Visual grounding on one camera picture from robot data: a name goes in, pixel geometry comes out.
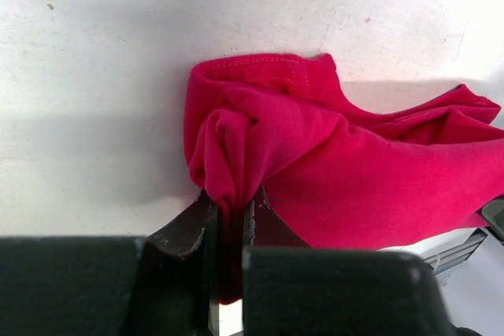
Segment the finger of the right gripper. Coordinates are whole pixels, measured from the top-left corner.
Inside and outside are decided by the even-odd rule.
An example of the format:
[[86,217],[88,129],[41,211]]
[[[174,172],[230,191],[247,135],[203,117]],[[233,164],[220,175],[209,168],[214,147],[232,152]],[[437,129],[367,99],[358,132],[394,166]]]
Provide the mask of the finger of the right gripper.
[[499,196],[488,202],[481,210],[481,216],[488,223],[488,228],[501,242],[504,239],[504,198]]

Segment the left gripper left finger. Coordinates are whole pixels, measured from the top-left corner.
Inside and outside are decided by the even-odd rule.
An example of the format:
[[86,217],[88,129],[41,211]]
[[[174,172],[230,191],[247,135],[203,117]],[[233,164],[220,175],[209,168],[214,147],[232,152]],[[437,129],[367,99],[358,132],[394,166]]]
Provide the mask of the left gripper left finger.
[[5,236],[4,335],[216,335],[217,206],[149,236]]

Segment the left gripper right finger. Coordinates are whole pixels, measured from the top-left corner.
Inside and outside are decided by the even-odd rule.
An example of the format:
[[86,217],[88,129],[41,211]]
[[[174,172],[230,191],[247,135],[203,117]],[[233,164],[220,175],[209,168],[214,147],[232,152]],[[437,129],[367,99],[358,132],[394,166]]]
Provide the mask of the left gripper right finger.
[[243,222],[246,335],[451,335],[431,268],[409,253],[309,247],[263,189]]

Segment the red t-shirt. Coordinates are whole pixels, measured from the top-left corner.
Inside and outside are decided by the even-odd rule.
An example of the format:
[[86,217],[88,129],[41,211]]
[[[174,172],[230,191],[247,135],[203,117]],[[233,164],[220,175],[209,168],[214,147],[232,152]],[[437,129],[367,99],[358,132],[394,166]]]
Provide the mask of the red t-shirt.
[[242,297],[243,216],[259,190],[315,248],[407,246],[484,224],[503,193],[499,106],[458,85],[396,113],[359,109],[329,54],[254,54],[191,70],[191,180],[220,209],[220,301]]

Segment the aluminium table frame rail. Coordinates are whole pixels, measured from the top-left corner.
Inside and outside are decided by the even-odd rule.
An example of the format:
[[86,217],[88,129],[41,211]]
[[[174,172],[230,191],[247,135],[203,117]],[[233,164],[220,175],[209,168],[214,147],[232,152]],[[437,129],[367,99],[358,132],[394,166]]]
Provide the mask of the aluminium table frame rail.
[[423,259],[436,279],[444,285],[454,270],[469,260],[487,238],[493,238],[503,245],[503,237],[493,229],[472,227],[426,238],[412,245],[401,246],[399,250]]

